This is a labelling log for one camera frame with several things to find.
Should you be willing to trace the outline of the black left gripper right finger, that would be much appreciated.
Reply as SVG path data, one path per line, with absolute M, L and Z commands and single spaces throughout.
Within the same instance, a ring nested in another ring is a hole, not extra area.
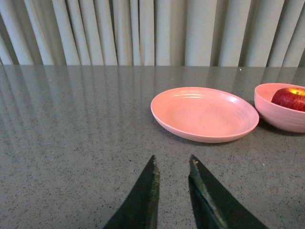
M 189 190 L 198 229 L 265 229 L 194 155 L 190 157 Z

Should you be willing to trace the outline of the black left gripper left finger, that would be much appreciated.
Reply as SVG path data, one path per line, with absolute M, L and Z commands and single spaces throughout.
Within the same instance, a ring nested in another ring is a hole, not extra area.
M 152 156 L 128 197 L 104 226 L 105 229 L 157 228 L 160 172 Z

